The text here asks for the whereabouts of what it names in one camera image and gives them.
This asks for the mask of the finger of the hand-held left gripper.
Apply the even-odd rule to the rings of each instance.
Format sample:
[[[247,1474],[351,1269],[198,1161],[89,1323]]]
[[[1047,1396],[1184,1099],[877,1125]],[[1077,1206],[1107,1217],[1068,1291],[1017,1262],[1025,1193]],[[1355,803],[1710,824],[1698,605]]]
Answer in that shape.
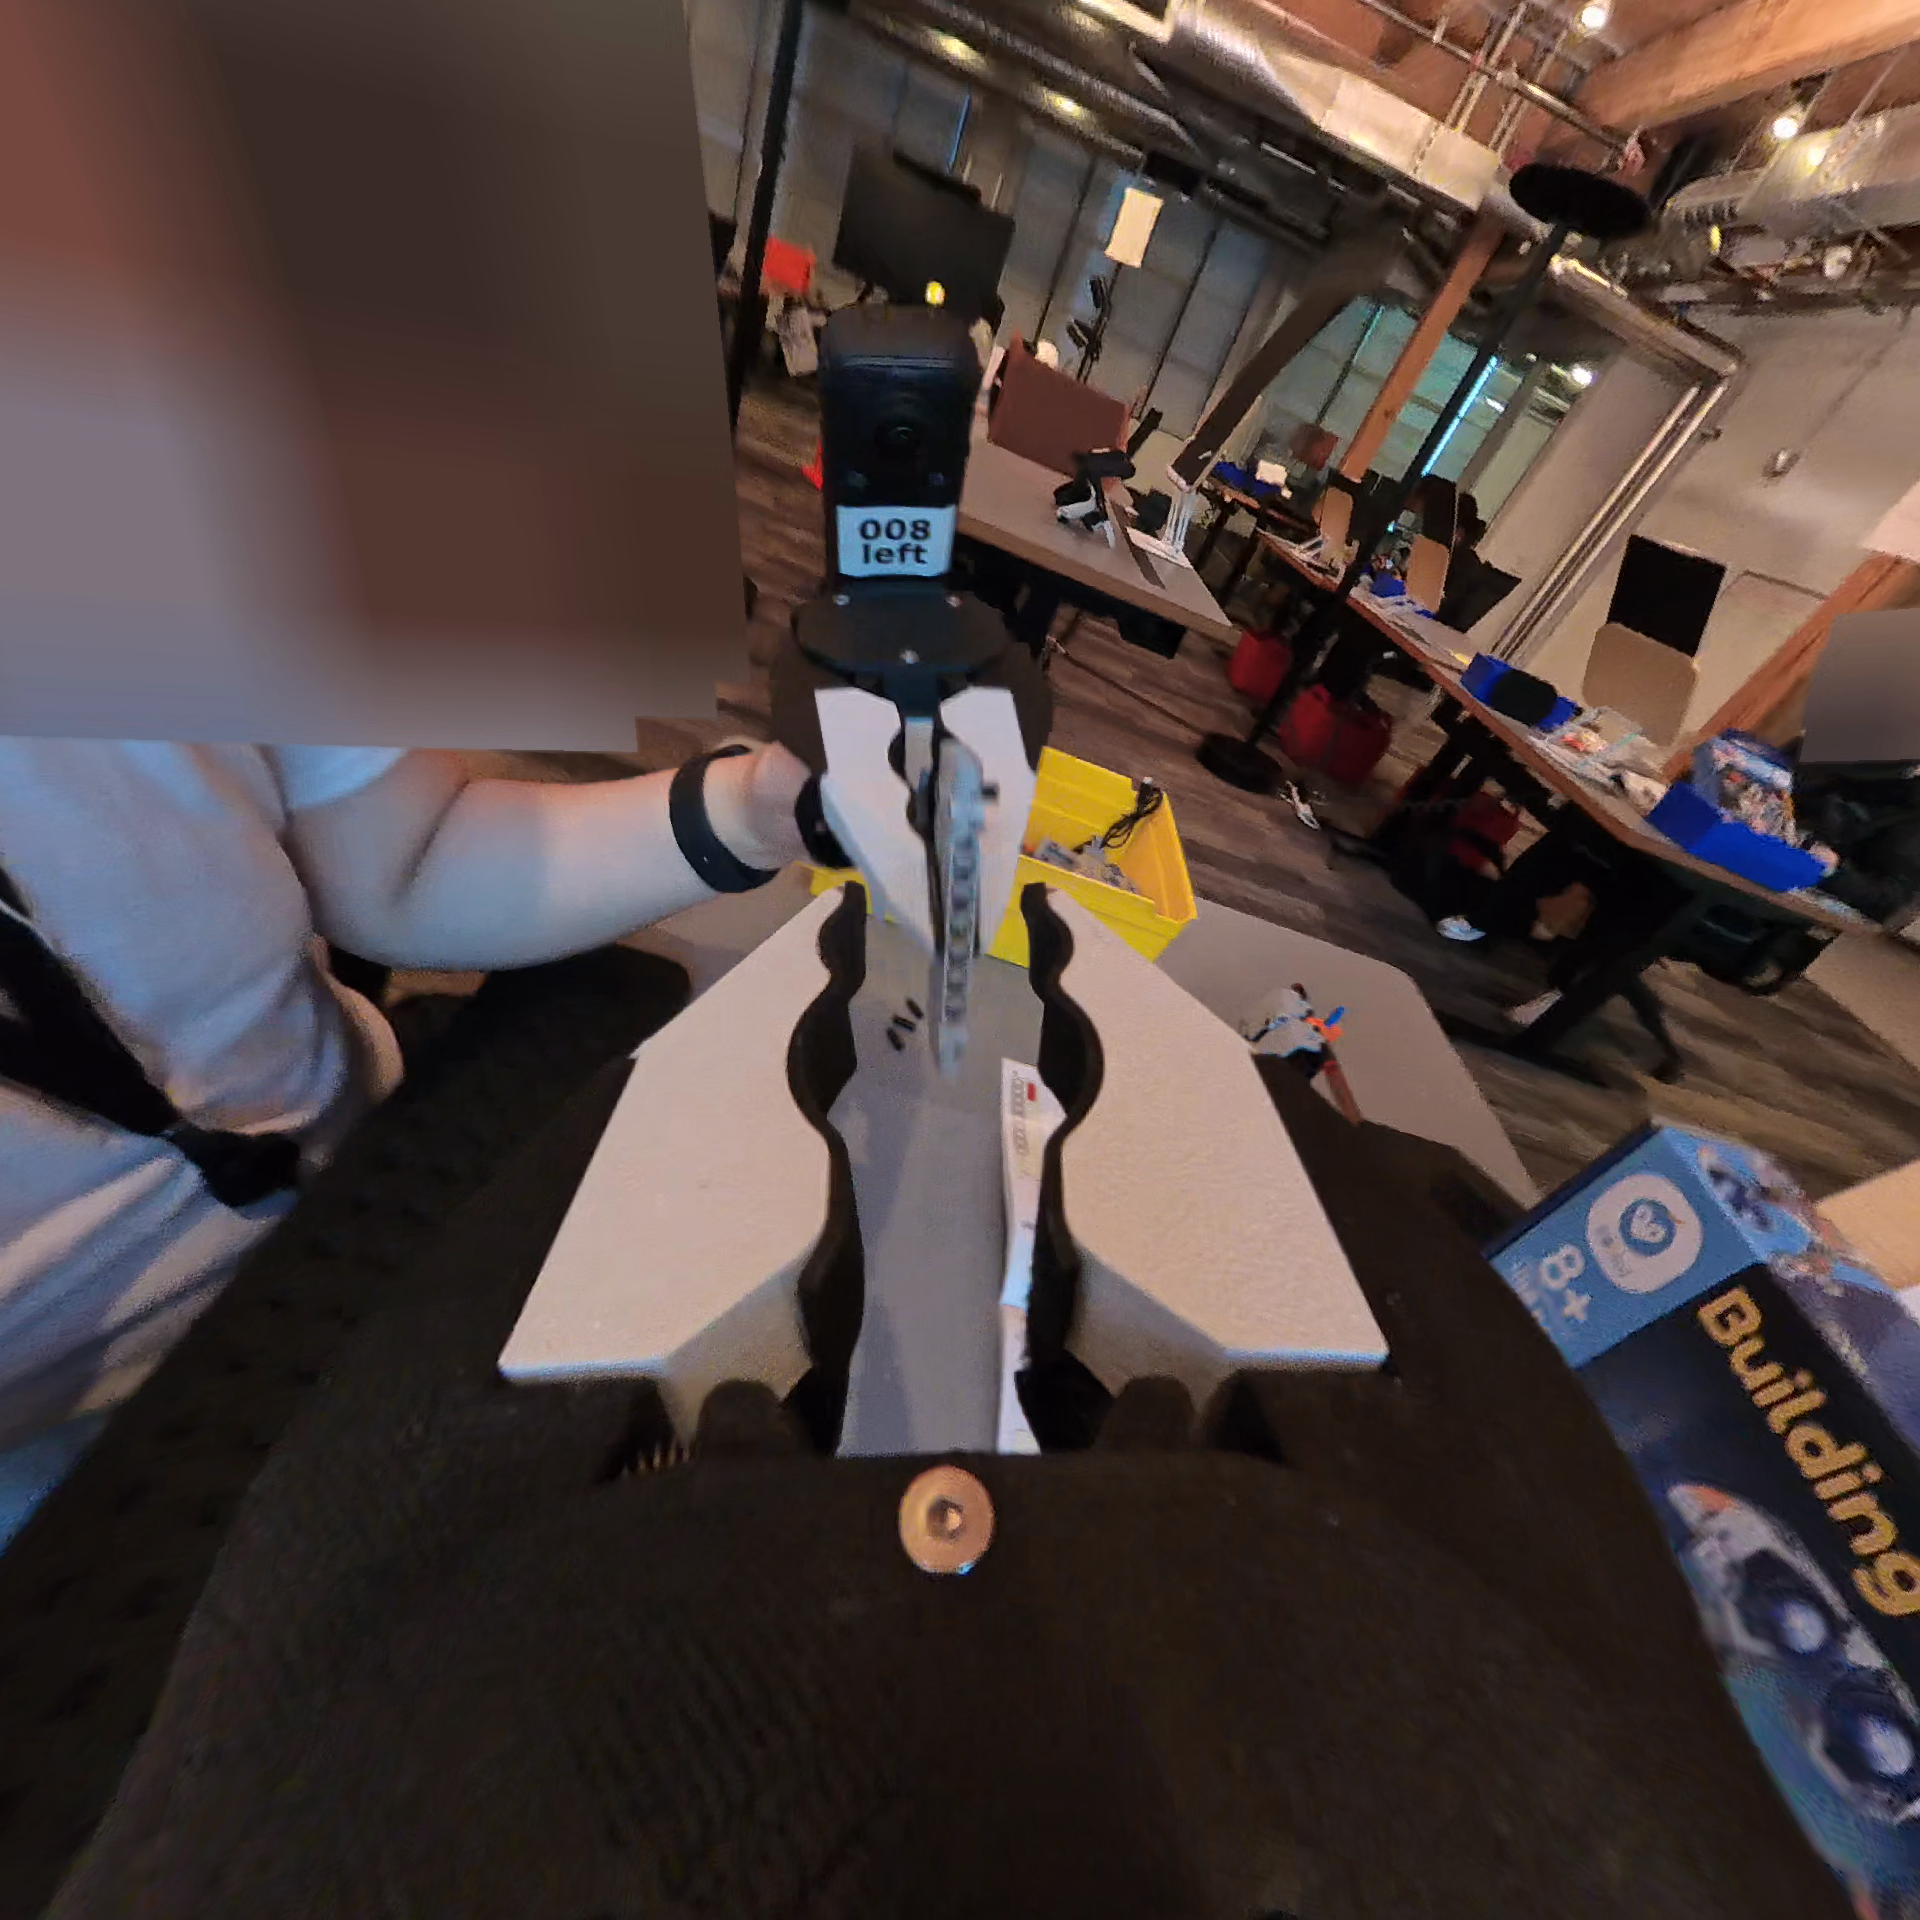
[[[814,696],[826,775],[820,803],[868,904],[911,936],[934,936],[934,865],[924,824],[934,718],[891,698],[831,685]]]
[[[934,730],[934,904],[945,956],[984,956],[1009,914],[1036,791],[1007,689],[964,689]]]

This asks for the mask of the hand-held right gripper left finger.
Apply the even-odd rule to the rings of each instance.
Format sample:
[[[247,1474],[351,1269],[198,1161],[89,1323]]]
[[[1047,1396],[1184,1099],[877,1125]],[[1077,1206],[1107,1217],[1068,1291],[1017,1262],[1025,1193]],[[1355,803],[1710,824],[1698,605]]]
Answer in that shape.
[[[831,1108],[867,939],[867,894],[820,894],[636,1047],[502,1379],[644,1379],[678,1438],[749,1384],[843,1447],[867,1260]]]

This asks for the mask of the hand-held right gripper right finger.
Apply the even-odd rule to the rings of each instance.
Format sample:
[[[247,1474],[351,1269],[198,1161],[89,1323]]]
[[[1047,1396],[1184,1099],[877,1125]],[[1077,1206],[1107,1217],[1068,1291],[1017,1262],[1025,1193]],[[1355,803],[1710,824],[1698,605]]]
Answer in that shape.
[[[1264,1054],[1057,885],[1022,889],[1042,1010],[1042,1141],[1022,1298],[1022,1426],[1093,1447],[1118,1396],[1169,1384],[1365,1375],[1386,1334]]]

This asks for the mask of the grey perforated building beam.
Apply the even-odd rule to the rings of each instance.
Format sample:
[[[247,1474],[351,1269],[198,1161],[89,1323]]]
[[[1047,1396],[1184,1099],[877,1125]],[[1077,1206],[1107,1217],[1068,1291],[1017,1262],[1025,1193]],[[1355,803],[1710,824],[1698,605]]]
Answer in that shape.
[[[915,824],[927,856],[927,1041],[945,1078],[958,1075],[969,1043],[990,809],[981,761],[956,731],[934,731]]]

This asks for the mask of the person's left forearm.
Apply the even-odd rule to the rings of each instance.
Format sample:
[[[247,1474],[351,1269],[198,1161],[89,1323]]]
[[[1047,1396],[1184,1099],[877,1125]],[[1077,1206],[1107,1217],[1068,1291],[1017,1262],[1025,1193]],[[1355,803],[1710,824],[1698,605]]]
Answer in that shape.
[[[391,969],[528,969],[716,896],[668,799],[668,775],[502,782],[420,750],[292,812],[287,849],[328,945]]]

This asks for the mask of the grey desk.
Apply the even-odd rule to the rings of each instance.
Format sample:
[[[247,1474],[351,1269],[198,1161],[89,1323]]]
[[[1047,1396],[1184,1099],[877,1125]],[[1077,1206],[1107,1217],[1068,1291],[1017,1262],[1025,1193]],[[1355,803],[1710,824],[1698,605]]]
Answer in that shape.
[[[793,912],[765,925],[762,940],[811,899],[793,894]],[[1339,1054],[1362,1125],[1341,1118],[1280,1061],[1264,1058],[1264,1075],[1386,1334],[1382,1365],[1355,1379],[1388,1375],[1431,1396],[1431,1384],[1443,1375],[1447,1338],[1460,1338],[1459,1305],[1433,1301],[1433,1285],[1463,1285],[1469,1307],[1496,1298],[1496,1272],[1479,1241],[1433,1201],[1431,1176],[1450,1174],[1470,1201],[1488,1197],[1512,1210],[1534,1197],[1534,1188],[1503,1180],[1518,1174],[1518,1161],[1496,1117],[1403,973],[1218,904],[1203,904],[1194,932],[1169,952],[1174,957],[1158,965],[1236,1033],[1287,982],[1305,982],[1317,1002],[1347,1007]],[[908,1013],[902,999],[924,1007],[924,1022],[892,1052],[887,1022]],[[1025,973],[984,957],[971,973],[964,1058],[958,1075],[945,1078],[927,1041],[927,965],[896,929],[868,914],[867,980],[852,1002],[859,1064],[831,1108],[852,1152],[867,1260],[862,1327],[834,1451],[843,1459],[995,1451],[998,1061],[1036,1068],[1041,1020]]]

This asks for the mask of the person's left hand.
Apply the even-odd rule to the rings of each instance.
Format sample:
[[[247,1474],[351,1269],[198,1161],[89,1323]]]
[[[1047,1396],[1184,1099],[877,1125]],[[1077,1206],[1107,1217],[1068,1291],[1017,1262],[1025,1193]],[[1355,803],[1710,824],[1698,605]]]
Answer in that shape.
[[[756,747],[746,762],[741,821],[749,865],[780,868],[799,860],[827,872],[855,865],[827,821],[820,775],[780,742]]]

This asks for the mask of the yellow plastic bin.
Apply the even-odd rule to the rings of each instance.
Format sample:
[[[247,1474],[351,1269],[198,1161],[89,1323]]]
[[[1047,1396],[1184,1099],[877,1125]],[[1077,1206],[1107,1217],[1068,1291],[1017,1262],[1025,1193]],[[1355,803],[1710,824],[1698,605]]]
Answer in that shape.
[[[1021,899],[1022,889],[1036,882],[1070,896],[1118,940],[1133,945],[1142,957],[1149,963],[1160,957],[1160,952],[1194,920],[1194,889],[1187,875],[1187,860],[1163,791],[1153,785],[1130,782],[1121,775],[1107,775],[1087,761],[1065,756],[1052,747],[1041,750],[1032,770],[1036,770],[1036,791],[1022,829],[1022,845],[1036,839],[1057,839],[1068,845],[1085,845],[1103,839],[1106,849],[1111,849],[1107,856],[1126,868],[1126,875],[1133,875],[1142,885],[1142,894],[1130,896],[1068,875],[1042,861],[1032,861],[1021,851],[1021,875],[1017,875],[1009,914],[998,925],[992,952],[979,957],[1025,965],[1031,936],[1021,916]],[[883,916],[871,904],[868,912],[891,929],[896,929],[924,963],[931,957],[931,936],[902,932],[896,920]]]

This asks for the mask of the black wristband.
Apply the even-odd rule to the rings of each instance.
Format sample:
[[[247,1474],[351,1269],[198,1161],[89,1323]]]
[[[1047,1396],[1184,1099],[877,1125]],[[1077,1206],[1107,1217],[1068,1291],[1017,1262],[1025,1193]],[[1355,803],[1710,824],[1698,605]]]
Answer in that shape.
[[[713,824],[708,770],[730,756],[749,756],[749,747],[726,742],[701,756],[692,756],[669,775],[669,787],[668,787],[668,824],[674,845],[683,865],[692,865],[699,882],[716,896],[741,896],[762,889],[780,875],[780,868],[756,868],[746,860],[740,860]]]

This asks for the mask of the grey background table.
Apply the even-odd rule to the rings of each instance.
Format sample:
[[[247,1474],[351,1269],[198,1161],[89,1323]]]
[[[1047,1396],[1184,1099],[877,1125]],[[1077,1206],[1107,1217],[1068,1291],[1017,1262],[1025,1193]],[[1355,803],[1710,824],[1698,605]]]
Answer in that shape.
[[[1194,569],[1149,557],[1130,545],[1130,532],[1070,532],[1057,519],[1052,501],[1053,485],[1057,476],[1052,470],[984,437],[971,437],[956,534],[1111,601],[1136,605],[1184,633],[1201,633],[1218,645],[1240,638]]]

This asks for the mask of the white instruction manual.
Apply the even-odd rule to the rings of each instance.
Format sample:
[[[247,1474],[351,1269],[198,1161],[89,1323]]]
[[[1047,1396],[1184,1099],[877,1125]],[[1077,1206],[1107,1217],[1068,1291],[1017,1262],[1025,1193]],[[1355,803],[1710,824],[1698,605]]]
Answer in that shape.
[[[1004,1278],[998,1278],[998,1406],[995,1451],[1036,1455],[1041,1446],[1021,1406],[1025,1369],[1025,1310],[1032,1285],[1032,1241],[1042,1193],[1042,1157],[1065,1108],[1041,1070],[998,1061],[998,1176],[1004,1176]]]

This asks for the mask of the black monitor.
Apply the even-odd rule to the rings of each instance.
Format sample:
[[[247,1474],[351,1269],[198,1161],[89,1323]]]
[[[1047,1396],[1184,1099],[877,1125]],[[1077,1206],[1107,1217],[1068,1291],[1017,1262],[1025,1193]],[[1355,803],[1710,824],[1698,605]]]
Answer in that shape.
[[[984,205],[964,183],[859,143],[827,265],[892,305],[937,305],[964,326],[998,330],[1012,236],[1017,219]]]

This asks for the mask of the small blue bin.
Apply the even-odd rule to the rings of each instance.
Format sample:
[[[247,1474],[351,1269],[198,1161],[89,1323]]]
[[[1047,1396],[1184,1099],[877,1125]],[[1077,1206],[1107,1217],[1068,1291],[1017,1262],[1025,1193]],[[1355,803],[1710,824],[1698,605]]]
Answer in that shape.
[[[1561,696],[1549,682],[1491,653],[1476,653],[1459,685],[1463,696],[1528,731],[1557,731],[1582,713],[1576,703]]]

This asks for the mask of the long wooden table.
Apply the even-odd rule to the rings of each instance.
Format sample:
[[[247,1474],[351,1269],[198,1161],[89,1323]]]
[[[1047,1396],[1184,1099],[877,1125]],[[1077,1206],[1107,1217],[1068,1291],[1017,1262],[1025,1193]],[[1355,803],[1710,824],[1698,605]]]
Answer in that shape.
[[[1483,703],[1463,685],[1463,667],[1455,663],[1447,640],[1426,645],[1413,620],[1393,620],[1373,596],[1355,593],[1339,601],[1333,584],[1305,566],[1287,540],[1267,540],[1267,547],[1317,598],[1317,610],[1331,613],[1331,633],[1344,620],[1365,624],[1378,645],[1393,646],[1426,679],[1447,718],[1439,747],[1411,775],[1370,831],[1329,829],[1333,856],[1365,861],[1388,875],[1405,899],[1425,899],[1413,880],[1431,875],[1431,861],[1463,839],[1460,809],[1496,785],[1544,829],[1544,842],[1565,842],[1588,865],[1630,880],[1625,904],[1590,916],[1561,957],[1548,1010],[1524,1028],[1443,1018],[1447,1037],[1604,1087],[1604,1070],[1588,1058],[1561,1052],[1561,1043],[1609,1002],[1625,1002],[1655,1047],[1654,1082],[1676,1082],[1682,1058],[1645,975],[1658,963],[1690,965],[1698,957],[1698,936],[1716,912],[1731,912],[1769,936],[1782,929],[1792,939],[1810,939],[1812,952],[1846,936],[1892,939],[1892,929],[1871,925],[1817,889],[1769,889],[1753,875],[1686,851],[1635,812],[1625,795],[1575,775],[1544,731],[1524,730]]]

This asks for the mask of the person's white shirt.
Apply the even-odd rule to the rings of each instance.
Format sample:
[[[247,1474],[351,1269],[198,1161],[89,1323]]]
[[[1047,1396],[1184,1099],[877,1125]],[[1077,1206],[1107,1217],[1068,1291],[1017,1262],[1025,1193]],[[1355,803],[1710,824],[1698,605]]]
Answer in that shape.
[[[300,1174],[393,1092],[284,834],[375,747],[2,740],[2,945],[48,948],[179,1112],[287,1136]],[[70,1471],[295,1206],[230,1207],[164,1141],[2,1085],[2,1537]]]

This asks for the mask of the blue robot kit box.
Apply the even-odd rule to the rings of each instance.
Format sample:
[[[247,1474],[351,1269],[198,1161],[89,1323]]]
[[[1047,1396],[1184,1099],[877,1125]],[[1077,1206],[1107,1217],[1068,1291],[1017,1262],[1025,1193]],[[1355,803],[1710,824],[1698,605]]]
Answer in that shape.
[[[1916,1917],[1916,1307],[1762,1152],[1640,1125],[1484,1241],[1857,1917]]]

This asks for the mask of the large blue bin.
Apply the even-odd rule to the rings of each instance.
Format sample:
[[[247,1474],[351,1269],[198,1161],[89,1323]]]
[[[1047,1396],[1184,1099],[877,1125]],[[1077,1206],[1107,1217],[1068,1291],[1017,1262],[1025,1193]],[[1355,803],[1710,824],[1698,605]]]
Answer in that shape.
[[[1738,730],[1694,747],[1686,775],[1658,795],[1645,824],[1773,894],[1810,889],[1838,868],[1838,851],[1795,821],[1790,756]]]

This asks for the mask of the black flat panel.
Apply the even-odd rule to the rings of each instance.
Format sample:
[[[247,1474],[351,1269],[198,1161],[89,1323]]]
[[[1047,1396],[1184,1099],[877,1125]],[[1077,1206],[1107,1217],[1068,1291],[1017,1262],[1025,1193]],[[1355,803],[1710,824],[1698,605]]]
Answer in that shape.
[[[1604,624],[1640,633],[1680,658],[1698,658],[1720,589],[1720,561],[1630,534]]]

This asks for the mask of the black floor lamp stand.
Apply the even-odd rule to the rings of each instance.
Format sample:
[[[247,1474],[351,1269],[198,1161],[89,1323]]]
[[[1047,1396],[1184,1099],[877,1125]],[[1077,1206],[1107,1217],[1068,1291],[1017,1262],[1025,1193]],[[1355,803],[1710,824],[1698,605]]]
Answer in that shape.
[[[1593,176],[1593,171],[1583,171],[1583,167],[1575,167],[1575,163],[1548,163],[1548,160],[1524,163],[1518,176],[1508,183],[1508,199],[1528,219],[1548,227],[1544,240],[1535,240],[1526,250],[1518,278],[1503,294],[1499,309],[1491,310],[1491,317],[1483,332],[1483,342],[1476,349],[1476,359],[1469,363],[1469,369],[1455,382],[1447,403],[1439,407],[1439,414],[1426,429],[1426,437],[1417,445],[1405,472],[1399,476],[1399,483],[1388,492],[1378,495],[1378,507],[1373,507],[1365,513],[1362,534],[1355,540],[1355,553],[1344,566],[1333,589],[1329,589],[1317,598],[1315,613],[1298,631],[1293,658],[1290,658],[1290,667],[1287,667],[1283,682],[1277,685],[1277,690],[1267,698],[1267,706],[1258,709],[1258,717],[1248,722],[1248,730],[1243,737],[1203,731],[1199,750],[1194,750],[1199,768],[1203,775],[1212,775],[1214,782],[1236,787],[1236,791],[1247,791],[1247,795],[1255,795],[1255,799],[1267,799],[1267,795],[1277,791],[1280,762],[1264,754],[1267,731],[1277,730],[1277,722],[1280,722],[1283,709],[1290,706],[1290,698],[1298,696],[1299,682],[1307,679],[1307,672],[1322,658],[1323,645],[1333,638],[1333,631],[1341,624],[1341,613],[1352,601],[1355,584],[1362,582],[1370,561],[1377,557],[1377,552],[1386,540],[1386,534],[1393,532],[1393,524],[1403,517],[1411,495],[1421,490],[1431,463],[1437,460],[1437,452],[1450,437],[1450,429],[1463,419],[1463,410],[1476,401],[1488,365],[1499,359],[1499,349],[1507,346],[1508,332],[1534,309],[1535,290],[1548,281],[1549,265],[1552,265],[1557,250],[1565,248],[1565,240],[1569,240],[1575,233],[1583,233],[1583,236],[1593,236],[1603,244],[1616,244],[1616,240],[1635,236],[1649,223],[1649,205],[1640,193],[1632,193],[1619,178],[1604,178],[1604,176]]]

